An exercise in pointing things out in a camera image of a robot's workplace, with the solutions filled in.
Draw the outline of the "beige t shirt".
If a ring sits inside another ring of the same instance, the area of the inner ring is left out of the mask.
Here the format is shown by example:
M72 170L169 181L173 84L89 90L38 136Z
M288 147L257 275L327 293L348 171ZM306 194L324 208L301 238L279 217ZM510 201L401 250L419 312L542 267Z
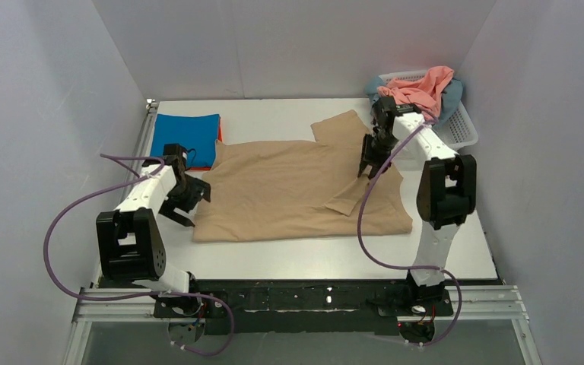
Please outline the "beige t shirt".
M357 176L368 128L353 110L312 124L312 141L218 144L203 180L211 201L195 213L197 243L291 240L323 236L408 234L402 176L381 175L369 200L369 180Z

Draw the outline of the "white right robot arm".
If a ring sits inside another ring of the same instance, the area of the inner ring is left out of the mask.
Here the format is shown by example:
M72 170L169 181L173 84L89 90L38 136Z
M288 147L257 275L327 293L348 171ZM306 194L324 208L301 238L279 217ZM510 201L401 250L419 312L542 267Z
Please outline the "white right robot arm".
M445 266L453 238L475 210L476 160L449 148L418 113L397 116L385 112L374 117L373 134L366 143L361 163L370 165L371 174L364 204L400 151L409 150L421 164L416 197L421 237L413 264L404 270L419 289L441 285L451 275ZM374 158L368 162L370 155Z

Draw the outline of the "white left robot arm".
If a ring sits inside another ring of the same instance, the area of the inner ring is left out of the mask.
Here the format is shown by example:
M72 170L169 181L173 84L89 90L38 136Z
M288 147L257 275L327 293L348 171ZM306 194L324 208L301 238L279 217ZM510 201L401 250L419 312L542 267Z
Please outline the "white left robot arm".
M97 216L103 276L158 292L187 293L192 276L167 261L157 217L194 227L185 214L199 202L210 202L211 186L183 167L161 167L149 161L143 163L140 177L142 181L113 211Z

